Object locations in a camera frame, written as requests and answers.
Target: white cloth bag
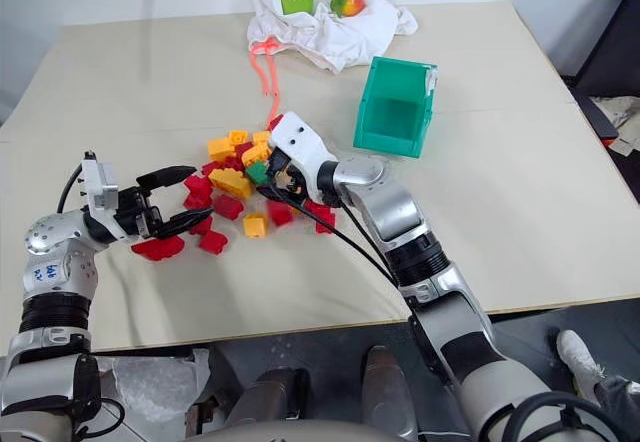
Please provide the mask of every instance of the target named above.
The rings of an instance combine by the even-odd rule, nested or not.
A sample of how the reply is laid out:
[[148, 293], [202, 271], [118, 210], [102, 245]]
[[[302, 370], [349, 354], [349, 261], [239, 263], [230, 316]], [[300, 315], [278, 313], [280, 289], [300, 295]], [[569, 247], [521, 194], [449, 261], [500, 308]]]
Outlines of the white cloth bag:
[[364, 1], [366, 7], [358, 15], [339, 18], [330, 13], [331, 0], [314, 0], [313, 15], [284, 15], [280, 0], [253, 0], [256, 15], [247, 29], [249, 48], [275, 36], [280, 50], [298, 50], [337, 74], [345, 67], [370, 64], [374, 56], [384, 54], [394, 34], [410, 35], [418, 29], [406, 8], [387, 0]]

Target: pink string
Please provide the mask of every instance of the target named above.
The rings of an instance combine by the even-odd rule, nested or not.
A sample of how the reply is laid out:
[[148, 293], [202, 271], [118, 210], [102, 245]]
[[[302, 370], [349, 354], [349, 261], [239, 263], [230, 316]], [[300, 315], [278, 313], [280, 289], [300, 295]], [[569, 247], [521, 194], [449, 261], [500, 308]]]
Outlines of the pink string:
[[251, 49], [249, 50], [249, 61], [251, 62], [251, 67], [258, 73], [260, 77], [260, 82], [262, 83], [262, 92], [264, 95], [269, 95], [269, 82], [267, 81], [267, 76], [262, 70], [262, 68], [258, 65], [256, 60], [256, 52], [264, 51], [264, 54], [267, 59], [267, 66], [269, 67], [269, 75], [271, 76], [271, 95], [273, 96], [273, 104], [271, 104], [271, 110], [269, 111], [269, 116], [267, 118], [267, 127], [269, 126], [269, 122], [271, 122], [277, 112], [278, 107], [280, 105], [280, 88], [278, 86], [278, 72], [276, 70], [276, 64], [273, 59], [273, 52], [280, 48], [280, 44], [278, 43], [278, 39], [275, 37], [269, 37], [265, 42], [259, 42], [257, 44], [253, 44]]

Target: tabletop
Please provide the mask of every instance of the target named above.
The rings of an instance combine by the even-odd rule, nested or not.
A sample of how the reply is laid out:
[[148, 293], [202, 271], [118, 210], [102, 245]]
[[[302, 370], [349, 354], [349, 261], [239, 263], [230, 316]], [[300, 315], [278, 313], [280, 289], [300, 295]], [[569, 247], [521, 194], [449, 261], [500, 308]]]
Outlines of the tabletop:
[[[439, 66], [420, 159], [391, 157], [489, 312], [640, 293], [640, 212], [561, 79], [509, 2], [411, 7], [420, 24], [386, 56]], [[16, 332], [24, 233], [55, 210], [84, 150], [121, 187], [176, 164], [207, 162], [206, 141], [261, 130], [271, 101], [247, 56], [249, 14], [62, 29], [0, 129], [0, 347]], [[368, 67], [333, 75], [295, 52], [275, 57], [281, 109], [338, 157], [352, 152]], [[165, 217], [184, 187], [158, 190]], [[67, 209], [78, 207], [71, 194]], [[254, 198], [249, 210], [263, 210]], [[402, 298], [333, 236], [297, 221], [265, 239], [216, 217], [219, 257], [185, 236], [153, 263], [114, 244], [96, 256], [90, 330], [97, 350], [150, 347], [405, 319]], [[338, 227], [363, 242], [344, 214]]]

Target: black wire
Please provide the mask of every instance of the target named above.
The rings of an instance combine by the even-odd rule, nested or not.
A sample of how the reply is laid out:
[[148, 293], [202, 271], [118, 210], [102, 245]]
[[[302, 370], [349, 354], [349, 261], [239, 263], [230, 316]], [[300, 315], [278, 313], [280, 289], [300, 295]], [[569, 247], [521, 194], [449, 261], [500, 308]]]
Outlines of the black wire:
[[362, 236], [365, 238], [365, 240], [369, 243], [369, 245], [373, 248], [373, 250], [376, 251], [376, 254], [378, 254], [378, 257], [380, 257], [380, 260], [382, 261], [382, 263], [384, 264], [384, 266], [387, 268], [387, 270], [389, 271], [389, 273], [391, 274], [391, 277], [393, 277], [393, 272], [391, 272], [391, 267], [389, 266], [389, 262], [387, 261], [387, 259], [385, 258], [385, 256], [382, 254], [382, 252], [380, 252], [380, 249], [378, 248], [378, 246], [376, 245], [376, 243], [373, 241], [373, 239], [371, 238], [371, 236], [367, 233], [367, 231], [365, 230], [364, 227], [362, 227], [362, 224], [360, 223], [360, 221], [358, 219], [356, 219], [356, 216], [353, 214], [353, 212], [351, 211], [351, 209], [349, 209], [349, 207], [347, 207], [347, 204], [344, 203], [343, 200], [340, 200], [340, 207], [342, 208], [342, 210], [344, 210], [347, 215], [349, 216], [349, 218], [351, 219], [351, 222], [353, 222], [353, 225], [356, 226], [356, 228], [358, 229], [358, 231], [362, 234]]
[[73, 171], [73, 174], [71, 174], [71, 177], [69, 177], [69, 180], [67, 180], [67, 185], [65, 185], [64, 189], [62, 189], [62, 194], [60, 195], [60, 200], [58, 201], [58, 208], [56, 209], [56, 212], [58, 214], [61, 214], [64, 211], [64, 203], [67, 201], [69, 191], [71, 190], [71, 187], [73, 187], [73, 183], [80, 175], [80, 172], [82, 172], [82, 164], [76, 167], [76, 170]]
[[120, 402], [118, 402], [117, 400], [109, 399], [108, 397], [102, 397], [100, 401], [103, 404], [113, 405], [116, 409], [118, 409], [118, 420], [116, 420], [106, 429], [98, 430], [97, 432], [89, 432], [89, 428], [85, 425], [76, 432], [75, 437], [73, 438], [74, 442], [79, 442], [84, 439], [94, 439], [96, 437], [102, 437], [103, 435], [107, 435], [116, 430], [124, 422], [125, 411], [123, 405]]
[[385, 278], [387, 280], [389, 280], [389, 282], [391, 282], [392, 284], [395, 285], [395, 281], [393, 280], [393, 277], [391, 277], [391, 275], [384, 270], [384, 267], [382, 267], [380, 264], [378, 264], [378, 262], [376, 262], [376, 260], [371, 257], [362, 247], [360, 247], [358, 244], [356, 244], [353, 240], [351, 240], [349, 237], [347, 237], [346, 235], [344, 235], [342, 232], [340, 232], [338, 229], [336, 229], [335, 227], [332, 227], [331, 224], [328, 224], [327, 222], [325, 222], [324, 220], [322, 220], [320, 217], [318, 217], [316, 214], [314, 214], [313, 212], [309, 212], [307, 209], [305, 209], [303, 206], [301, 206], [300, 204], [295, 203], [293, 200], [289, 199], [288, 197], [286, 197], [285, 195], [282, 195], [282, 192], [280, 191], [280, 189], [278, 189], [275, 184], [273, 183], [273, 180], [269, 181], [269, 187], [271, 188], [271, 190], [273, 191], [274, 194], [276, 194], [276, 196], [282, 200], [284, 203], [290, 205], [291, 207], [293, 207], [294, 209], [302, 212], [304, 215], [306, 215], [307, 217], [312, 218], [313, 220], [315, 220], [316, 222], [318, 222], [320, 225], [322, 225], [323, 227], [325, 227], [327, 230], [330, 230], [332, 233], [334, 233], [335, 235], [337, 235], [339, 238], [341, 238], [342, 240], [344, 240], [347, 244], [349, 244], [351, 247], [353, 247], [354, 249], [356, 249], [358, 252], [360, 252], [360, 254], [367, 259], [369, 262], [371, 262], [376, 269], [378, 269], [380, 271], [380, 273], [382, 275], [385, 276]]
[[504, 432], [502, 433], [502, 442], [517, 442], [520, 440], [522, 427], [533, 412], [538, 410], [540, 407], [556, 405], [564, 405], [567, 408], [570, 407], [583, 410], [602, 422], [611, 432], [613, 432], [613, 435], [619, 442], [626, 442], [629, 440], [629, 437], [622, 428], [609, 416], [609, 414], [604, 412], [597, 405], [565, 392], [542, 392], [525, 399], [524, 402], [518, 405], [518, 407], [516, 407], [516, 409], [511, 413], [509, 422], [507, 422]]

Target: teal storage bin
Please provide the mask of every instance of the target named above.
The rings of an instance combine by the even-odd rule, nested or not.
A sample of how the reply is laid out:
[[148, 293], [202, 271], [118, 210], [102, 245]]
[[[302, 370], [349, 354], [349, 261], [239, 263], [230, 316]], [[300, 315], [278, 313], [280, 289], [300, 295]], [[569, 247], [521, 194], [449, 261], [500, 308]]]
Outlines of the teal storage bin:
[[437, 72], [436, 65], [374, 57], [353, 146], [420, 157], [431, 122]]

